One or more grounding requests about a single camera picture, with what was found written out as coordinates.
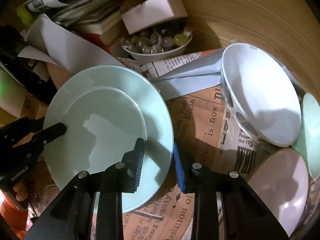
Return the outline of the small bowl of beads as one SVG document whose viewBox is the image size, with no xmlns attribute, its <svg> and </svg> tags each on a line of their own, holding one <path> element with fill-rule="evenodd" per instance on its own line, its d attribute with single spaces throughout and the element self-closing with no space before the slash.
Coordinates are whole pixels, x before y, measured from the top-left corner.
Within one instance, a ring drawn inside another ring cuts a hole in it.
<svg viewBox="0 0 320 240">
<path fill-rule="evenodd" d="M 138 62 L 151 63 L 181 56 L 193 38 L 193 30 L 145 29 L 137 35 L 122 37 L 121 47 Z"/>
</svg>

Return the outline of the brown newspaper print paper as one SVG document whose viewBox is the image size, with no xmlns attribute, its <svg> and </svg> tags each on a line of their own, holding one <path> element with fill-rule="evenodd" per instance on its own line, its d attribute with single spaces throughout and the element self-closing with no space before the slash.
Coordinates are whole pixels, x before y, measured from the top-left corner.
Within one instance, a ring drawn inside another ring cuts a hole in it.
<svg viewBox="0 0 320 240">
<path fill-rule="evenodd" d="M 164 101 L 170 114 L 174 142 L 196 161 L 212 167 L 222 137 L 237 141 L 242 131 L 226 111 L 220 87 Z M 191 227 L 194 195 L 182 194 L 174 166 L 154 196 L 139 208 L 124 212 L 126 239 L 186 239 Z"/>
</svg>

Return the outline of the white folded card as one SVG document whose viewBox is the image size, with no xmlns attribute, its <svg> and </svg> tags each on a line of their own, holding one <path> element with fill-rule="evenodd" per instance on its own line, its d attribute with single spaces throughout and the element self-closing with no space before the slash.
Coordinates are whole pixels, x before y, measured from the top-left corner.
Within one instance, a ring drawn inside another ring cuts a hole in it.
<svg viewBox="0 0 320 240">
<path fill-rule="evenodd" d="M 134 34 L 148 27 L 187 17 L 182 0 L 146 0 L 123 13 L 127 32 Z"/>
</svg>

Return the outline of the white loose paper sheet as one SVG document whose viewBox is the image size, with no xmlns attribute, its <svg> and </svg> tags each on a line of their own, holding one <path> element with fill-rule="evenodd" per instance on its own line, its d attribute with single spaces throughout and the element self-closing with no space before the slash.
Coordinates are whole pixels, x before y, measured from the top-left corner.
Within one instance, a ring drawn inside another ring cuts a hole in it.
<svg viewBox="0 0 320 240">
<path fill-rule="evenodd" d="M 128 67 L 151 81 L 165 100 L 198 92 L 220 84 L 222 49 L 203 51 L 141 63 L 113 57 L 49 19 L 39 16 L 27 31 L 26 47 L 18 56 L 52 63 L 70 76 L 93 66 Z"/>
</svg>

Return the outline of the mint green plate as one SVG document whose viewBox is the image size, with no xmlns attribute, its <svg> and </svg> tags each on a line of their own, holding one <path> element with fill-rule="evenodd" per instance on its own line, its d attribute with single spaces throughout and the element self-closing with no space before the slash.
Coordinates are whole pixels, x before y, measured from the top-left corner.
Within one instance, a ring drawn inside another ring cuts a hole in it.
<svg viewBox="0 0 320 240">
<path fill-rule="evenodd" d="M 58 188 L 80 171 L 93 174 L 121 161 L 138 138 L 145 142 L 142 173 L 137 191 L 123 194 L 123 211 L 139 208 L 161 187 L 172 159 L 172 122 L 158 90 L 134 70 L 96 66 L 71 77 L 51 101 L 44 126 L 58 122 L 66 133 L 44 149 Z"/>
</svg>

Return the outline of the stack of papers and books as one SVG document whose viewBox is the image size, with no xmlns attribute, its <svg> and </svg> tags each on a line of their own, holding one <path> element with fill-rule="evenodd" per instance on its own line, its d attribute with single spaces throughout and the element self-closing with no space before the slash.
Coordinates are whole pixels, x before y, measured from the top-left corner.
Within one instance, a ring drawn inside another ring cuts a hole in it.
<svg viewBox="0 0 320 240">
<path fill-rule="evenodd" d="M 124 30 L 120 9 L 125 1 L 27 0 L 17 8 L 17 14 L 25 25 L 45 14 L 59 26 L 108 50 Z"/>
</svg>

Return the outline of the dark wine bottle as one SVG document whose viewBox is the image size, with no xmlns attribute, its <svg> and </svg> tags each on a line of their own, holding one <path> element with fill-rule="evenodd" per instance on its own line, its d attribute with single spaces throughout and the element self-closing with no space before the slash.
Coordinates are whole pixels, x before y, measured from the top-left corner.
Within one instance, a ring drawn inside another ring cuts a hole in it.
<svg viewBox="0 0 320 240">
<path fill-rule="evenodd" d="M 49 105 L 57 88 L 45 62 L 18 56 L 26 47 L 27 43 L 17 29 L 1 26 L 1 63 L 30 94 Z"/>
</svg>

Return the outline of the black dotted white bowl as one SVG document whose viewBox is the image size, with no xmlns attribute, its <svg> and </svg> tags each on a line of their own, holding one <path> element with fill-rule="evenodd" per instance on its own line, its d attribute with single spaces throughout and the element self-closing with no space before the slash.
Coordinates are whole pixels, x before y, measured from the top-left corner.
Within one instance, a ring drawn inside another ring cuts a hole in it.
<svg viewBox="0 0 320 240">
<path fill-rule="evenodd" d="M 242 129 L 242 131 L 246 133 L 246 135 L 249 136 L 255 142 L 258 142 L 258 143 L 263 142 L 263 139 L 259 137 L 256 130 L 245 118 L 243 111 L 239 108 L 237 104 L 237 101 L 233 99 L 231 90 L 228 88 L 223 75 L 221 76 L 221 79 L 220 79 L 220 85 L 221 85 L 222 97 L 225 101 L 225 104 L 228 110 L 230 111 L 231 115 L 235 118 L 239 127 Z"/>
</svg>

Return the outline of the white deep bowl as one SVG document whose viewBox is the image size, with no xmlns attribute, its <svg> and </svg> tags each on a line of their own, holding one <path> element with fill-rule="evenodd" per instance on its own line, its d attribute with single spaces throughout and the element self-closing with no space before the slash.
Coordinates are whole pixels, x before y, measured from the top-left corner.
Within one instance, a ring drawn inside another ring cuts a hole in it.
<svg viewBox="0 0 320 240">
<path fill-rule="evenodd" d="M 279 147 L 292 145 L 302 114 L 296 90 L 281 65 L 253 45 L 234 43 L 222 53 L 221 73 L 259 137 Z"/>
</svg>

